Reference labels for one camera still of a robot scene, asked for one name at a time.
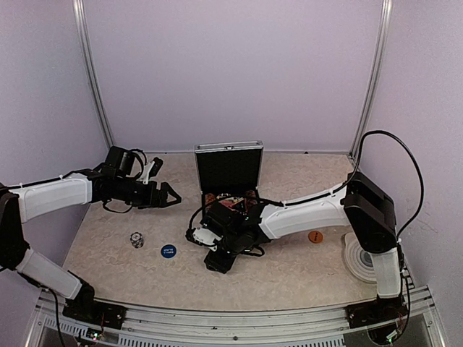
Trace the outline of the red playing card deck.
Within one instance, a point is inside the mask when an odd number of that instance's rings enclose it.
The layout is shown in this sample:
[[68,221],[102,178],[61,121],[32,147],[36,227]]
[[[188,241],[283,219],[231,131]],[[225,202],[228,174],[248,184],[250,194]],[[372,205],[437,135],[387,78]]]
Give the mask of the red playing card deck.
[[241,213],[246,210],[245,199],[241,197],[227,197],[226,199],[219,201],[219,203],[230,210],[236,210]]

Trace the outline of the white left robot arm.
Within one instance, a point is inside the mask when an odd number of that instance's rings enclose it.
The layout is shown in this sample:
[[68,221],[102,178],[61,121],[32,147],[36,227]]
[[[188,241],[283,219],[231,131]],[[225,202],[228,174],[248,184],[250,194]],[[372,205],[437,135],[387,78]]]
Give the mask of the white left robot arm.
[[94,169],[70,171],[53,179],[1,187],[1,269],[16,271],[65,299],[85,321],[101,315],[101,305],[88,294],[91,286],[34,251],[22,230],[28,221],[75,205],[114,200],[129,209],[165,208],[182,198],[166,182],[152,180],[163,165],[148,160],[142,150],[110,147]]

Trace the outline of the aluminium poker chip case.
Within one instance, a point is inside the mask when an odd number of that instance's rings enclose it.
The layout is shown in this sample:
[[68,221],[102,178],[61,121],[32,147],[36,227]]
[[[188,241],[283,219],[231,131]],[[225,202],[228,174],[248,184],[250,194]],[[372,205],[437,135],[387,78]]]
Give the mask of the aluminium poker chip case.
[[196,145],[202,204],[207,193],[257,197],[262,157],[260,140]]

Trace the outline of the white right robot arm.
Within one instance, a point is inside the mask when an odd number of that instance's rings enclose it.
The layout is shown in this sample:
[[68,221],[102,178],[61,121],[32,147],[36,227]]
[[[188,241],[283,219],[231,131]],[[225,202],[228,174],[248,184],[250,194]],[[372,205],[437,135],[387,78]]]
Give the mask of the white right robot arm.
[[247,197],[234,207],[216,198],[197,210],[200,227],[189,226],[188,241],[209,248],[209,270],[227,273],[239,254],[249,254],[261,244],[302,231],[349,226],[373,263],[377,296],[370,315],[384,321],[399,306],[401,267],[393,200],[368,177],[351,172],[343,184],[300,199],[276,202]]

